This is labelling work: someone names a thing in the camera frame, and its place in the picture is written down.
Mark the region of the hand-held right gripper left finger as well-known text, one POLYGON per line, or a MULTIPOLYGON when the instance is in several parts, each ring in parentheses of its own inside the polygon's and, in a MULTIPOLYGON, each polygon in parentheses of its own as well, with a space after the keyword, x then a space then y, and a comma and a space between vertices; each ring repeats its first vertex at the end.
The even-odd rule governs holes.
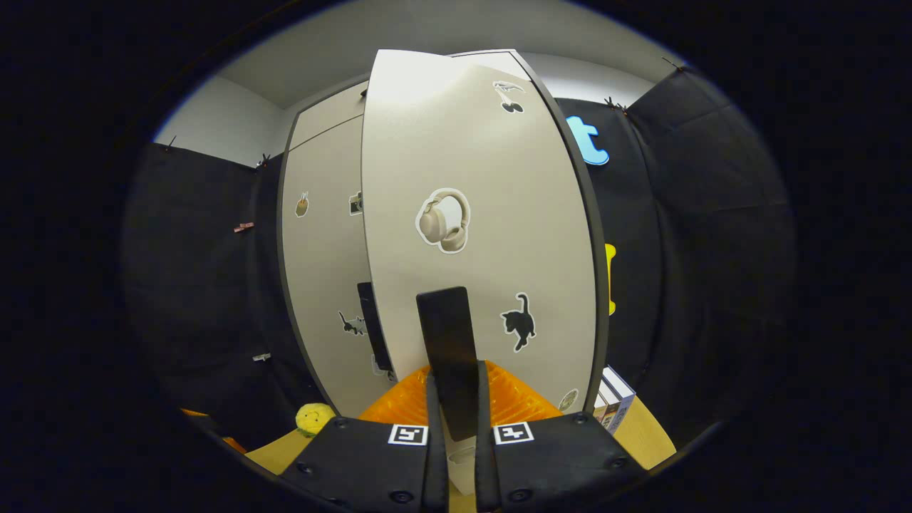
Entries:
POLYGON ((429 366, 359 418, 336 416, 280 477, 346 512, 446 512, 442 413, 429 366))

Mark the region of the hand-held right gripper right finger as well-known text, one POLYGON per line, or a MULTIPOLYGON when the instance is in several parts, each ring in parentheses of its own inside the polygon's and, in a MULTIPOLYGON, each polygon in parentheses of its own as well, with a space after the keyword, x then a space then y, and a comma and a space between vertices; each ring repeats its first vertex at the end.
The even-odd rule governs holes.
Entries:
POLYGON ((588 412, 494 423, 488 364, 478 361, 475 496, 480 512, 596 512, 648 471, 588 412))

